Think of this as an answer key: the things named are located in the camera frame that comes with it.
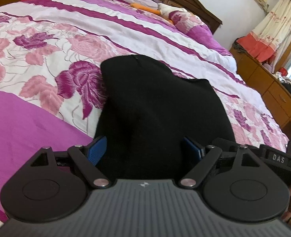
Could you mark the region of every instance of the wall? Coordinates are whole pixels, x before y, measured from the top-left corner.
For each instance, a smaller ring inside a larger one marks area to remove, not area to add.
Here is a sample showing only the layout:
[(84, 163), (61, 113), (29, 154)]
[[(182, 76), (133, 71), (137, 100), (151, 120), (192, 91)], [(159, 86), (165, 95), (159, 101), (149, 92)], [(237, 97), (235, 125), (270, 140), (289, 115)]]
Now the wall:
[[(230, 49), (234, 40), (252, 31), (265, 17), (263, 9), (255, 0), (199, 0), (203, 6), (220, 20), (223, 25), (214, 33), (214, 38)], [(269, 10), (278, 0), (268, 0)]]

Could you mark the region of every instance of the bedspread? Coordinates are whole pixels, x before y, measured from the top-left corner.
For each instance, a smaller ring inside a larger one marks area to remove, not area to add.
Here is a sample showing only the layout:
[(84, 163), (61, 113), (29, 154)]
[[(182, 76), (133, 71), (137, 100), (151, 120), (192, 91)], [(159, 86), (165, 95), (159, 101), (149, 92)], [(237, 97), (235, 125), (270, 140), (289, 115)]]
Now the bedspread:
[[(162, 61), (179, 77), (208, 79), (238, 143), (285, 150), (288, 139), (260, 94), (227, 70), (234, 58), (207, 49), (163, 18), (118, 0), (30, 0), (0, 7), (0, 91), (90, 137), (107, 98), (99, 66), (129, 54)], [(0, 188), (25, 159), (2, 172)]]

